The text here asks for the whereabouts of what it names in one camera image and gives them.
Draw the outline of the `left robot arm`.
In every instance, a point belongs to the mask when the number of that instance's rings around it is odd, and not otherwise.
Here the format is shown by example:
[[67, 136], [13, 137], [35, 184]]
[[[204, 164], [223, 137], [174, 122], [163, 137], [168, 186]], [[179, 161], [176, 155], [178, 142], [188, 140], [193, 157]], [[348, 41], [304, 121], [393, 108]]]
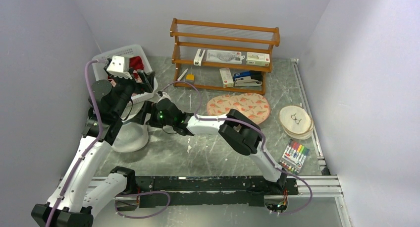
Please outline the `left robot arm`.
[[133, 93], [153, 93], [154, 72], [138, 71], [142, 81], [116, 77], [116, 85], [99, 80], [88, 85], [91, 108], [76, 155], [64, 178], [44, 204], [36, 204], [31, 217], [40, 227], [90, 227], [94, 217], [115, 196], [139, 192], [134, 170], [117, 166], [105, 181], [87, 193], [95, 171], [123, 126], [121, 115]]

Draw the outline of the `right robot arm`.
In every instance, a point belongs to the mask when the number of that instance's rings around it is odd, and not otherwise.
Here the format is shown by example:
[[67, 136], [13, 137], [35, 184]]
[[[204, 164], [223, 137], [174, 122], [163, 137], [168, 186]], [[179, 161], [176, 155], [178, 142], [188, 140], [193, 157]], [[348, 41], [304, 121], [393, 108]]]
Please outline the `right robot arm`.
[[132, 122], [155, 128], [170, 126], [182, 136], [218, 134], [235, 152], [249, 157], [255, 163], [272, 194], [280, 194], [286, 188], [287, 172], [266, 148], [265, 135], [257, 124], [238, 110], [203, 116], [182, 112], [169, 98], [164, 98], [157, 103], [144, 102]]

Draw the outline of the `white mesh laundry bag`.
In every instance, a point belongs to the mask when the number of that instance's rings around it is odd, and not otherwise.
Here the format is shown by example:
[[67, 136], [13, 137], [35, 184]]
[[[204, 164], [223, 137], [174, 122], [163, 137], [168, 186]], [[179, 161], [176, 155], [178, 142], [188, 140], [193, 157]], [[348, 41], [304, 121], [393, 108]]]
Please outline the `white mesh laundry bag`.
[[123, 125], [112, 144], [111, 148], [119, 153], [131, 153], [143, 149], [148, 140], [148, 128], [145, 125], [139, 125], [131, 121], [132, 118], [140, 111], [144, 102], [131, 104], [129, 103], [123, 112]]

